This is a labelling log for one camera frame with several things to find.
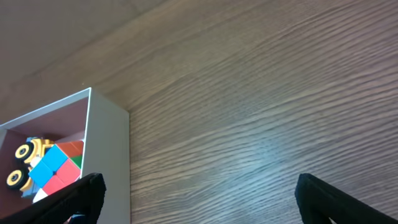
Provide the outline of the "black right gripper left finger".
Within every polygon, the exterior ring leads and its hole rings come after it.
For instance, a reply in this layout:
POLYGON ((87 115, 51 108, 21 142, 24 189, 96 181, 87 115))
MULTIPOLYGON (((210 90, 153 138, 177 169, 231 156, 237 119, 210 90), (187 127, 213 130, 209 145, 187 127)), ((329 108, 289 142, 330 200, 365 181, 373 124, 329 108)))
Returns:
POLYGON ((1 219, 1 224, 64 223, 75 214, 80 223, 96 223, 104 204, 103 175, 91 173, 29 207, 1 219))

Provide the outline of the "colourful puzzle cube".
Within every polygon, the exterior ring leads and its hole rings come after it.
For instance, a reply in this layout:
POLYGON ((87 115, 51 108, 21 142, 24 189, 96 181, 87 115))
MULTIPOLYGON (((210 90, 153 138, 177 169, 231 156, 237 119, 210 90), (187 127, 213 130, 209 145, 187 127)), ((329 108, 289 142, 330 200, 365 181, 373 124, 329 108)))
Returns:
POLYGON ((74 183, 81 176, 83 141, 53 142, 48 139, 33 139, 42 148, 30 160, 33 181, 33 202, 36 203, 62 188, 74 183))

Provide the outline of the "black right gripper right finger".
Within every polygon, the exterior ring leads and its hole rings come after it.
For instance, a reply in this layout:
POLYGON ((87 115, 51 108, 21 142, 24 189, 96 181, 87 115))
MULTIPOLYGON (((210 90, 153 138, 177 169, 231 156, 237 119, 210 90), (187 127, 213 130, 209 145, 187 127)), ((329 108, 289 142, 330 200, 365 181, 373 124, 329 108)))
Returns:
POLYGON ((304 224, 397 224, 396 219, 312 174, 299 175, 295 198, 304 224))

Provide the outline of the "blue yellow toy truck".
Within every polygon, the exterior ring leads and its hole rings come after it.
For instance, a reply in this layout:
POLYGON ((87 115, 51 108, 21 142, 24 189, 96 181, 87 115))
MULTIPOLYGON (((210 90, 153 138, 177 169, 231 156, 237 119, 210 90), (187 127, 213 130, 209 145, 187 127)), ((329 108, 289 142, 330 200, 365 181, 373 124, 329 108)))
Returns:
POLYGON ((54 145, 49 139, 31 137, 15 151, 15 160, 19 167, 10 172, 6 178, 9 190, 19 191, 22 198, 32 198, 39 190, 29 173, 41 161, 48 150, 54 145))

